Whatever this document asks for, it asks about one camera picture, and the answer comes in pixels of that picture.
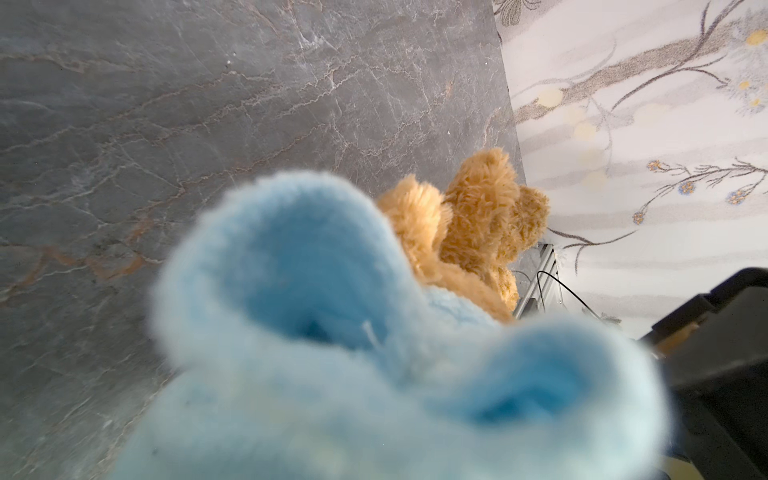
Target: gray marble surface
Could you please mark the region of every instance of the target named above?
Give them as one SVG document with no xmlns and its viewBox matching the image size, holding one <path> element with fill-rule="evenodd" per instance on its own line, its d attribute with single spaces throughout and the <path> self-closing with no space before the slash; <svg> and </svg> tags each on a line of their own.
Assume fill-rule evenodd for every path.
<svg viewBox="0 0 768 480">
<path fill-rule="evenodd" d="M 0 31 L 0 478 L 109 469 L 168 375 L 147 291 L 227 188 L 517 150 L 487 0 L 11 0 Z"/>
</svg>

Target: brown fur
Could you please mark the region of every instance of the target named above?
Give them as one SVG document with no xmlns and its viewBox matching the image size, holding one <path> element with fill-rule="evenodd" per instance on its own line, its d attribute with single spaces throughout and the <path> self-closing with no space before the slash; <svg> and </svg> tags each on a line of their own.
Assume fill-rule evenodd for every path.
<svg viewBox="0 0 768 480">
<path fill-rule="evenodd" d="M 515 177 L 495 148 L 468 158 L 445 197 L 411 175 L 378 202 L 421 284 L 451 290 L 504 323 L 520 298 L 506 265 L 538 242 L 549 215 L 547 197 Z"/>
</svg>

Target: floral wallpaper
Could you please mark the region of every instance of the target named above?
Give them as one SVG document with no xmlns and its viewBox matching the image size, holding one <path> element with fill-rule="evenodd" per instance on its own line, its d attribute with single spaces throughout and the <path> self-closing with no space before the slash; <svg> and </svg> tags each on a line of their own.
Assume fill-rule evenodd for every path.
<svg viewBox="0 0 768 480">
<path fill-rule="evenodd" d="M 638 337 L 768 266 L 768 2 L 494 0 L 561 278 Z M 574 300 L 569 308 L 578 310 Z"/>
</svg>

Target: yellow circle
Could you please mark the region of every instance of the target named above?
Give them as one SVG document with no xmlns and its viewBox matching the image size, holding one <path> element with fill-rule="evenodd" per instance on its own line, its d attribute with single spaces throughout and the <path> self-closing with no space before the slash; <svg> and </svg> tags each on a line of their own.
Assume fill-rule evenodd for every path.
<svg viewBox="0 0 768 480">
<path fill-rule="evenodd" d="M 746 44 L 754 47 L 755 45 L 760 45 L 766 39 L 768 39 L 768 30 L 755 30 L 746 38 Z"/>
<path fill-rule="evenodd" d="M 555 108 L 563 101 L 563 91 L 559 88 L 551 87 L 538 94 L 536 103 L 546 108 Z"/>
<path fill-rule="evenodd" d="M 582 121 L 574 127 L 574 138 L 577 140 L 591 140 L 598 133 L 598 128 L 588 121 Z"/>
</svg>

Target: yellow flower center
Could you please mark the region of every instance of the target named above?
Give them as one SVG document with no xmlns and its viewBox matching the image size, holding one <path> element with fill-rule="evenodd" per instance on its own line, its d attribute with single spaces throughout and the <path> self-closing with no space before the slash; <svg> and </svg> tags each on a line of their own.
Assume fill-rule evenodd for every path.
<svg viewBox="0 0 768 480">
<path fill-rule="evenodd" d="M 767 39 L 768 30 L 755 30 L 746 38 L 746 44 L 754 47 L 755 45 L 760 45 Z"/>
</svg>

